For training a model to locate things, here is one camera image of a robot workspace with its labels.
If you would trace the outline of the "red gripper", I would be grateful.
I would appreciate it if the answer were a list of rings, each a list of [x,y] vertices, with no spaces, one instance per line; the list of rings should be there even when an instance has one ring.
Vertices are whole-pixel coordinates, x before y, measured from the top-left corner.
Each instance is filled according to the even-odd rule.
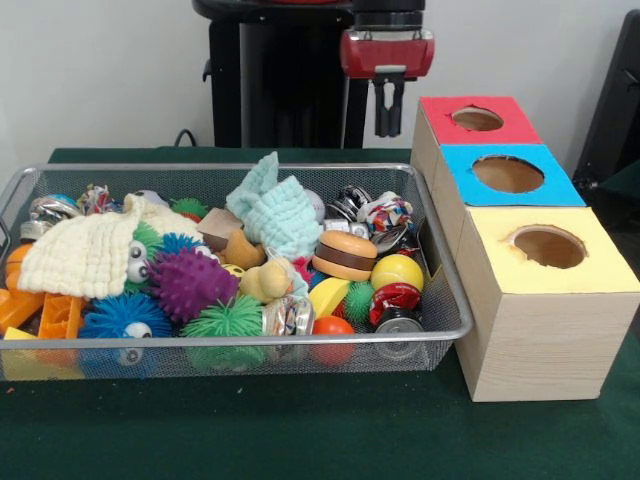
[[[405,78],[424,77],[433,62],[435,39],[429,31],[347,30],[340,41],[344,73],[353,79],[373,79],[383,73],[403,73]],[[403,80],[393,81],[393,102],[386,106],[385,80],[374,80],[375,135],[401,134]]]

